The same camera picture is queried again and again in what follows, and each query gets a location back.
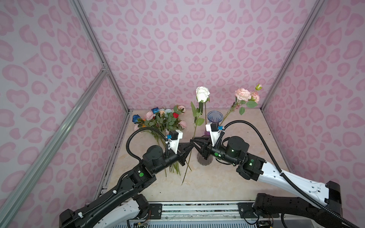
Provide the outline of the white rose stem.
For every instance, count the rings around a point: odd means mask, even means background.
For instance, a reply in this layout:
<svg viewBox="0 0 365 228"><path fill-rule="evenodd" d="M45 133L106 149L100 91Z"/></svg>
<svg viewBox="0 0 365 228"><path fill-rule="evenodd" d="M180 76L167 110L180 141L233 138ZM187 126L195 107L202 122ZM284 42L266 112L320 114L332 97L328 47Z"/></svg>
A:
<svg viewBox="0 0 365 228"><path fill-rule="evenodd" d="M210 101L210 91L207 87L199 86L196 89L196 100L198 102L197 107L191 102L191 108L194 117L194 133L195 137L196 129L198 126L207 123L206 103Z"/></svg>

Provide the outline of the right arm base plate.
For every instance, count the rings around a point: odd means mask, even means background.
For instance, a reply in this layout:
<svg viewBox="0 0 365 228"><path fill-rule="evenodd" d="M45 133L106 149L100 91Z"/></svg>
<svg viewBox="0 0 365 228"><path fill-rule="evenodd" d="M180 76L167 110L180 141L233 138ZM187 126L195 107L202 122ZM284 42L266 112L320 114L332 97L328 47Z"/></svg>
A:
<svg viewBox="0 0 365 228"><path fill-rule="evenodd" d="M240 214L240 218L246 218L246 219L257 219L257 215L254 213L253 210L253 202L239 202L237 204L238 211Z"/></svg>

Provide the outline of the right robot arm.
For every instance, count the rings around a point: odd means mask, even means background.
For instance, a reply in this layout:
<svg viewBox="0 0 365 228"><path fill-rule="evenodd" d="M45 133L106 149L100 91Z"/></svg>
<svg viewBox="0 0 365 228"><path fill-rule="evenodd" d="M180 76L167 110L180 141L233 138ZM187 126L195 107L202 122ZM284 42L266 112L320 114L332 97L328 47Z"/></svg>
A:
<svg viewBox="0 0 365 228"><path fill-rule="evenodd" d="M276 197L259 193L252 205L257 215L286 214L309 218L325 228L341 228L342 203L340 186L332 181L316 182L280 171L265 159L248 153L249 145L240 137L226 138L227 145L219 148L209 137L190 140L200 155L209 155L236 167L236 172L246 180L271 184L292 193L293 197Z"/></svg>

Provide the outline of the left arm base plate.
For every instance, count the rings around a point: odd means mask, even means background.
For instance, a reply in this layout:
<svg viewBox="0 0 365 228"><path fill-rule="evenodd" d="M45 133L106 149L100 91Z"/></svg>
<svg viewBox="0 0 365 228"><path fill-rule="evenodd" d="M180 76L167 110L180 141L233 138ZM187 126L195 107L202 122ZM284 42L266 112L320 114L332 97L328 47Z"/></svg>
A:
<svg viewBox="0 0 365 228"><path fill-rule="evenodd" d="M163 205L160 203L152 203L146 209L146 212L143 213L142 219L144 220L157 220L161 219L163 211Z"/></svg>

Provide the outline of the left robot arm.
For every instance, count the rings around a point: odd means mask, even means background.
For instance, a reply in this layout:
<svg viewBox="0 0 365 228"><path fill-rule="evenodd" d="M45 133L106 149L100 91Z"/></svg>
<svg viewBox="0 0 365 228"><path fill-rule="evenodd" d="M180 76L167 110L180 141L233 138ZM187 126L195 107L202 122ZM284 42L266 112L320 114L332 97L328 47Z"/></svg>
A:
<svg viewBox="0 0 365 228"><path fill-rule="evenodd" d="M173 150L164 151L160 146L148 148L142 160L125 172L115 187L90 204L75 211L63 211L59 219L61 228L110 228L129 219L143 219L150 215L149 203L141 192L156 181L156 175L175 162L184 165L193 149L184 142Z"/></svg>

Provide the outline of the pink rose stem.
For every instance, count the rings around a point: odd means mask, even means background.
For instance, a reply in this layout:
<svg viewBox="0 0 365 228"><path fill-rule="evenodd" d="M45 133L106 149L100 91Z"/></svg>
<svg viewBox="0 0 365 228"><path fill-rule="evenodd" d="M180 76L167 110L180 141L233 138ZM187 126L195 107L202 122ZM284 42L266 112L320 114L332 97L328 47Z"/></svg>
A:
<svg viewBox="0 0 365 228"><path fill-rule="evenodd" d="M222 125L230 114L238 110L242 116L247 108L256 108L260 101L259 91L263 89L262 84L257 84L253 91L249 91L245 88L239 88L234 92L235 100L230 109L223 116L223 120L220 122Z"/></svg>

